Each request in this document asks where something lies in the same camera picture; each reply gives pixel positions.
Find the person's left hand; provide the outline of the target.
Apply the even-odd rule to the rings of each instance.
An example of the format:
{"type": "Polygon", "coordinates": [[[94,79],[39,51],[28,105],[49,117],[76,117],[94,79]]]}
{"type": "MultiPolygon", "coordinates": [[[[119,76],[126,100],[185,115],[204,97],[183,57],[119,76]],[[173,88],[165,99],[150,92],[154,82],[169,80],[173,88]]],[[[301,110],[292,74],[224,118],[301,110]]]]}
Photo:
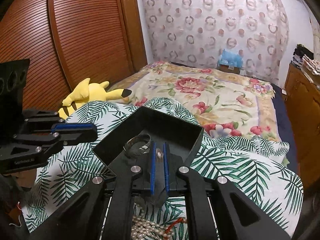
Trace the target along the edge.
{"type": "Polygon", "coordinates": [[[2,175],[9,182],[14,183],[18,189],[29,191],[35,184],[37,169],[25,170],[11,174],[2,175]]]}

